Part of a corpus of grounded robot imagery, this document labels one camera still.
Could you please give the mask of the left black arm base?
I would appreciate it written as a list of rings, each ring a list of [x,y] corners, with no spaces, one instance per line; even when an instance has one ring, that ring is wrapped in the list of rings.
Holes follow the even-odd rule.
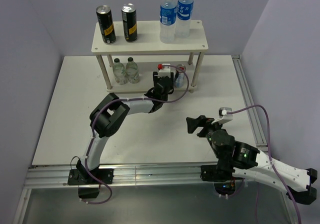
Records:
[[[93,174],[97,179],[109,185],[113,182],[114,169],[98,168]],[[102,184],[93,179],[90,175],[83,177],[77,169],[72,169],[69,172],[67,185],[78,186],[78,197],[81,199],[96,199],[100,193]]]

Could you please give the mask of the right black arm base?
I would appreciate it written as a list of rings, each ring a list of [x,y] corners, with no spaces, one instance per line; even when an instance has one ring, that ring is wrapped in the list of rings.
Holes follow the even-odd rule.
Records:
[[[218,170],[216,164],[201,165],[200,178],[204,182],[212,182],[215,192],[221,196],[231,196],[236,192],[235,179],[230,172]]]

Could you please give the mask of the black yellow-label can front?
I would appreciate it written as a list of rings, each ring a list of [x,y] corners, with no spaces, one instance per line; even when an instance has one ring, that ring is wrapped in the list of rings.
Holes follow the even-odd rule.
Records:
[[[132,3],[124,4],[121,8],[124,38],[128,43],[138,38],[137,10]]]

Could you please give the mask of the silver red-tab slim can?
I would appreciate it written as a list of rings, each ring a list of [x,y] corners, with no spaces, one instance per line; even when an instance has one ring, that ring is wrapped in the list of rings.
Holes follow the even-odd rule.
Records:
[[[174,86],[176,88],[182,88],[184,85],[185,74],[184,71],[186,70],[186,66],[183,64],[178,64],[174,76]]]

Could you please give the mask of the blue-label water bottle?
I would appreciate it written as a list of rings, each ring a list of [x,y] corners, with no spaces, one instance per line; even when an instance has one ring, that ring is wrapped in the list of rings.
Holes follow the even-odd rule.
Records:
[[[177,17],[177,3],[175,0],[164,0],[160,5],[160,34],[162,43],[169,44],[175,39],[175,24]]]
[[[175,35],[177,38],[187,38],[190,34],[191,18],[194,0],[177,0]]]

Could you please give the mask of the black yellow-label can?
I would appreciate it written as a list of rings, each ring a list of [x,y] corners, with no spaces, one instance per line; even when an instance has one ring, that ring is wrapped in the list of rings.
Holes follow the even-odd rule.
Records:
[[[124,38],[128,43],[138,38],[137,10],[132,3],[124,4],[121,8]]]
[[[96,16],[103,42],[113,44],[116,41],[116,34],[111,8],[108,5],[98,6]]]

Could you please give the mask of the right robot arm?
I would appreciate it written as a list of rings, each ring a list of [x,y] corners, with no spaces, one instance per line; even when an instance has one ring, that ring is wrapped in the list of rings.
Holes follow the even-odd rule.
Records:
[[[273,187],[299,204],[312,204],[317,198],[317,190],[312,184],[317,180],[318,172],[313,168],[290,166],[270,158],[254,146],[235,140],[223,128],[223,124],[232,120],[231,114],[220,115],[218,119],[204,115],[186,118],[188,133],[201,128],[197,136],[208,141],[217,158],[216,164],[200,167],[200,178],[207,182],[249,179]]]

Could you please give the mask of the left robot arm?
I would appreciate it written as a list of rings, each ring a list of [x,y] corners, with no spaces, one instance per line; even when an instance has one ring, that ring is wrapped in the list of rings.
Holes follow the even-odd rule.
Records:
[[[83,184],[96,183],[104,147],[126,116],[156,112],[173,92],[174,73],[163,69],[153,72],[153,87],[142,97],[121,99],[115,93],[108,94],[89,116],[92,137],[84,157],[77,161],[76,169],[70,171],[73,178]]]

